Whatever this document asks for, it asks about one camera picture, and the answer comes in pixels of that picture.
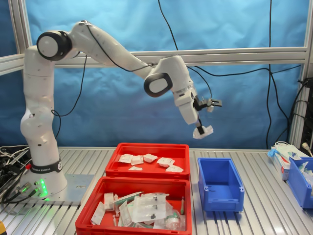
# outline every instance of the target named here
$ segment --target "medical supply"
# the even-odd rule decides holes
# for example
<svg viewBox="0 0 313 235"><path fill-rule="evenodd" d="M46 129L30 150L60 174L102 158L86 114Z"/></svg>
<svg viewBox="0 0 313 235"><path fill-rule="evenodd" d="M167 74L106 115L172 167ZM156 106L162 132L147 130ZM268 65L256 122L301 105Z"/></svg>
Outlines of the medical supply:
<svg viewBox="0 0 313 235"><path fill-rule="evenodd" d="M134 202L127 204L128 213L131 216L131 219L133 220L133 210L134 210Z"/></svg>
<svg viewBox="0 0 313 235"><path fill-rule="evenodd" d="M183 172L184 170L181 169L179 166L170 165L165 171L166 171L166 172L178 172L178 173L181 173L181 172Z"/></svg>
<svg viewBox="0 0 313 235"><path fill-rule="evenodd" d="M180 229L180 217L178 211L173 211L173 214L164 219L165 227L169 230L177 231Z"/></svg>
<svg viewBox="0 0 313 235"><path fill-rule="evenodd" d="M133 167L129 168L129 170L142 170L142 168L133 166Z"/></svg>
<svg viewBox="0 0 313 235"><path fill-rule="evenodd" d="M303 163L303 164L301 164L301 165L299 166L299 170L300 170L301 173L304 172L304 169L305 169L305 167L306 167L306 165L307 165L308 163L309 163L309 162L305 162L305 163Z"/></svg>
<svg viewBox="0 0 313 235"><path fill-rule="evenodd" d="M184 197L181 198L180 214L184 214L184 202L185 202L184 199L185 199Z"/></svg>
<svg viewBox="0 0 313 235"><path fill-rule="evenodd" d="M119 162L120 163L131 163L132 162L132 158L133 155L131 154L123 154L120 158L119 158Z"/></svg>
<svg viewBox="0 0 313 235"><path fill-rule="evenodd" d="M152 154L146 154L146 155L143 155L143 160L145 161L145 162L148 162L148 163L151 163L151 162L153 162L155 159L157 159L157 156L155 156L155 155L152 155Z"/></svg>
<svg viewBox="0 0 313 235"><path fill-rule="evenodd" d="M121 198L116 198L115 195L114 196L114 204L115 205L121 205L122 203L124 203L125 201L133 201L133 199L135 198L135 196L141 194L142 192L135 192L135 193L132 193L132 194L129 194L129 195L126 195L124 197L121 197Z"/></svg>
<svg viewBox="0 0 313 235"><path fill-rule="evenodd" d="M133 156L131 164L132 165L143 164L143 157L141 155Z"/></svg>
<svg viewBox="0 0 313 235"><path fill-rule="evenodd" d="M121 219L121 218L118 220L118 224L117 224L117 226L118 226L118 227L123 227L123 226L124 226L124 224L123 224L123 222L122 222L122 219Z"/></svg>
<svg viewBox="0 0 313 235"><path fill-rule="evenodd" d="M143 224L143 223L134 223L133 228L142 228L142 229L152 229L153 226L150 226L150 225L146 225L146 224Z"/></svg>
<svg viewBox="0 0 313 235"><path fill-rule="evenodd" d="M114 195L114 201L117 201L118 200L118 195L115 194ZM111 203L110 205L113 205L115 207L115 216L118 218L119 217L119 210L118 210L118 206L113 203Z"/></svg>
<svg viewBox="0 0 313 235"><path fill-rule="evenodd" d="M114 195L112 192L104 194L104 209L106 211L113 211L114 210Z"/></svg>
<svg viewBox="0 0 313 235"><path fill-rule="evenodd" d="M113 224L116 227L116 218L115 218L115 214L113 215Z"/></svg>
<svg viewBox="0 0 313 235"><path fill-rule="evenodd" d="M306 172L302 173L306 181L311 185L311 188L313 188L313 176L309 175Z"/></svg>
<svg viewBox="0 0 313 235"><path fill-rule="evenodd" d="M160 164L160 166L162 167L166 167L168 168L169 166L173 165L175 162L175 160L171 159L171 158L160 158L157 163Z"/></svg>
<svg viewBox="0 0 313 235"><path fill-rule="evenodd" d="M154 229L166 229L164 219L157 219L153 225Z"/></svg>
<svg viewBox="0 0 313 235"><path fill-rule="evenodd" d="M313 171L312 170L308 170L308 169L304 169L304 172L313 176Z"/></svg>
<svg viewBox="0 0 313 235"><path fill-rule="evenodd" d="M276 170L280 174L282 180L287 180L289 176L290 162L282 157L276 148L273 148L268 152L268 156L271 158Z"/></svg>
<svg viewBox="0 0 313 235"><path fill-rule="evenodd" d="M127 200L124 201L124 203L122 205L120 205L119 211L121 213L121 218L120 219L122 220L123 225L125 227L130 226L131 223L132 223L132 218L131 218L131 216L129 215L129 212L128 212Z"/></svg>
<svg viewBox="0 0 313 235"><path fill-rule="evenodd" d="M192 137L194 139L197 139L197 140L201 140L203 139L204 137L207 137L208 135L211 135L213 133L213 127L212 126L208 126L208 127L204 127L204 126L200 126L199 128L202 128L203 130L203 133L200 134L199 130L198 130L198 127L196 127L194 129L194 132L192 134Z"/></svg>
<svg viewBox="0 0 313 235"><path fill-rule="evenodd" d="M166 217L166 194L134 199L133 222L144 222Z"/></svg>
<svg viewBox="0 0 313 235"><path fill-rule="evenodd" d="M308 155L298 150L292 144L287 144L285 142L276 142L274 147L285 159L289 159L289 157L291 157L294 160L301 160L302 157L308 157Z"/></svg>
<svg viewBox="0 0 313 235"><path fill-rule="evenodd" d="M101 220L104 216L104 213L106 211L104 210L104 204L102 202L99 202L97 209L95 210L95 212L93 213L93 216L91 218L91 223L93 225L100 225Z"/></svg>
<svg viewBox="0 0 313 235"><path fill-rule="evenodd" d="M186 231L186 216L180 215L180 231Z"/></svg>

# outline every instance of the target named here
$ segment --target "aluminum frame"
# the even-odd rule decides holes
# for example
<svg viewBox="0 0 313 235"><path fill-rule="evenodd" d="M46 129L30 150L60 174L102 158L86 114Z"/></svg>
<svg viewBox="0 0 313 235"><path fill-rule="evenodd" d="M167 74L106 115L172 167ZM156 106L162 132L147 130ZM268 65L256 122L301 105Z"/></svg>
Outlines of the aluminum frame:
<svg viewBox="0 0 313 235"><path fill-rule="evenodd" d="M25 0L8 0L11 13L11 20L17 55L0 58L0 75L22 70L21 60L25 49L32 45ZM313 0L309 3L307 30L304 47L265 47L265 48L234 48L234 49L204 49L204 50L181 50L181 51L141 51L132 52L133 55L146 63L155 63L160 58L170 55L181 55L189 66L205 65L245 65L245 64L303 64L301 80L313 75L313 68L310 66L312 49L312 21L313 21ZM60 61L56 67L59 68L80 68L84 65L84 54L78 57ZM87 67L104 67L92 58L88 58ZM309 89L304 88L299 99L308 100ZM296 113L304 116L306 103L299 102L295 109ZM304 121L301 117L295 116L292 127L290 142L296 147L300 146Z"/></svg>

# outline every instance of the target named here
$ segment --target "clear plastic bag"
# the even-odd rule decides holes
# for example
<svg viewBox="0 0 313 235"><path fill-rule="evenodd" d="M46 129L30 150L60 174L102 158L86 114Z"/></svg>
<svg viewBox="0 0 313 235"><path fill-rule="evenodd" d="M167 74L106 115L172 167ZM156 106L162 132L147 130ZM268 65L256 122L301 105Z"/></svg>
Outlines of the clear plastic bag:
<svg viewBox="0 0 313 235"><path fill-rule="evenodd" d="M135 197L133 222L145 222L166 217L166 194Z"/></svg>

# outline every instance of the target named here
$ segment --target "green led light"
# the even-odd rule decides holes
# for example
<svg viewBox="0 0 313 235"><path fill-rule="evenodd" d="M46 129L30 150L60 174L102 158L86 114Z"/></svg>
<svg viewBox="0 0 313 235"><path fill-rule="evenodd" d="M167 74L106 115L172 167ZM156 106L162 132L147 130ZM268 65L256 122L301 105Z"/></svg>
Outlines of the green led light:
<svg viewBox="0 0 313 235"><path fill-rule="evenodd" d="M41 187L43 188L43 193L41 194L41 197L46 197L48 195L48 191L45 187L45 182L42 179L40 180L40 182L41 182Z"/></svg>

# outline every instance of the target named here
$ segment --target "red plastic bin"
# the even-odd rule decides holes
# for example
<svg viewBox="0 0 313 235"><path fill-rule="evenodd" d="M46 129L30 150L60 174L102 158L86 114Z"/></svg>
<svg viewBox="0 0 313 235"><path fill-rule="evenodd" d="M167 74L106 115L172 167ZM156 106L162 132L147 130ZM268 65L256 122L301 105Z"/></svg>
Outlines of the red plastic bin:
<svg viewBox="0 0 313 235"><path fill-rule="evenodd" d="M171 231L159 229L141 229L115 227L113 224L114 211L106 211L100 225L92 225L90 220L99 202L104 203L104 193L114 192L119 197L143 191L145 193L169 193L167 201L180 211L181 197L185 197L184 210L186 215L186 231ZM102 177L92 191L76 223L78 235L191 235L191 202L190 184L187 180L177 179L139 179L124 177Z"/></svg>
<svg viewBox="0 0 313 235"><path fill-rule="evenodd" d="M159 158L166 157L175 160L174 165L184 171L182 173L166 172L157 160L152 163L135 165L142 168L141 171L131 171L132 166L126 163L119 163L118 160L123 154L145 155L152 154ZM107 167L106 176L116 177L140 177L158 179L185 179L189 180L189 147L186 144L164 144L164 143L120 143L114 151Z"/></svg>

